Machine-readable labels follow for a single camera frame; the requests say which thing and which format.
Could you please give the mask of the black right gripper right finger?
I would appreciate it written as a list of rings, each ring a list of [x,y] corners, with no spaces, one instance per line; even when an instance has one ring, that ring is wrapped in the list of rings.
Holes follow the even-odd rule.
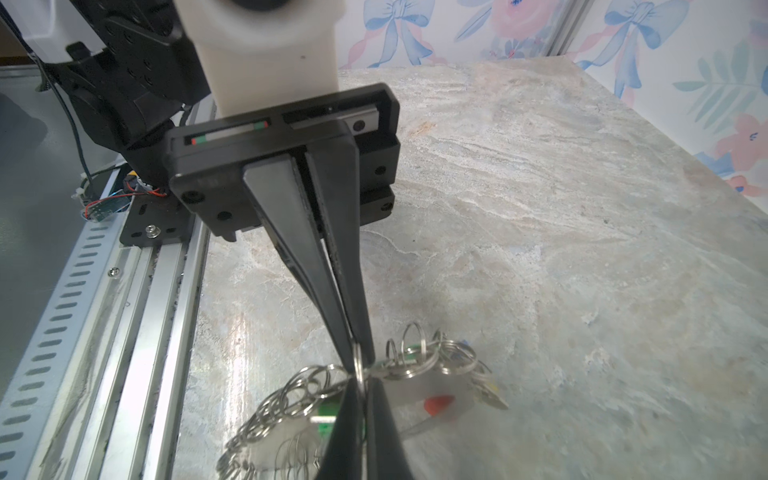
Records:
[[[413,480],[383,381],[367,381],[366,466],[369,480]]]

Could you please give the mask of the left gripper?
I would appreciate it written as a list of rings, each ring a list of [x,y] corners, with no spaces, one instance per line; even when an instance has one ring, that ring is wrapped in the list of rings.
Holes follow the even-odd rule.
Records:
[[[317,307],[342,365],[375,361],[360,266],[360,222],[394,206],[400,103],[384,83],[172,130],[169,187],[211,232],[233,241],[265,226]],[[315,218],[321,217],[327,256]]]

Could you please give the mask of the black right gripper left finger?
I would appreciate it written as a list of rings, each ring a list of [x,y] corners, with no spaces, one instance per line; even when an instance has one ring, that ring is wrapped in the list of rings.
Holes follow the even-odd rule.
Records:
[[[363,397],[358,382],[349,380],[316,480],[360,480],[364,439]]]

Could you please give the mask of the green key tag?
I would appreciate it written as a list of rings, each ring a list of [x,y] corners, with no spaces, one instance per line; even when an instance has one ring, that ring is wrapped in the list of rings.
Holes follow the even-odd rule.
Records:
[[[316,428],[317,435],[321,440],[330,438],[339,411],[340,402],[332,400],[321,403],[316,411],[310,415],[310,423]]]

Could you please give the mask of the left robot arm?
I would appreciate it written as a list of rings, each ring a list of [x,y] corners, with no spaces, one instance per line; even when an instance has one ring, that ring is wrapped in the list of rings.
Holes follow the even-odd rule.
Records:
[[[392,211],[400,105],[338,85],[341,1],[5,1],[98,145],[235,241],[263,228],[347,368],[376,354],[360,229]]]

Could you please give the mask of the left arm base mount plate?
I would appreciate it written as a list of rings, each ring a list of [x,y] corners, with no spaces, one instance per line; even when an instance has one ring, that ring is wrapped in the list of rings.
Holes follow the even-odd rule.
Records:
[[[131,205],[120,235],[127,247],[157,247],[189,240],[194,219],[167,186],[154,187],[136,175],[123,180]]]

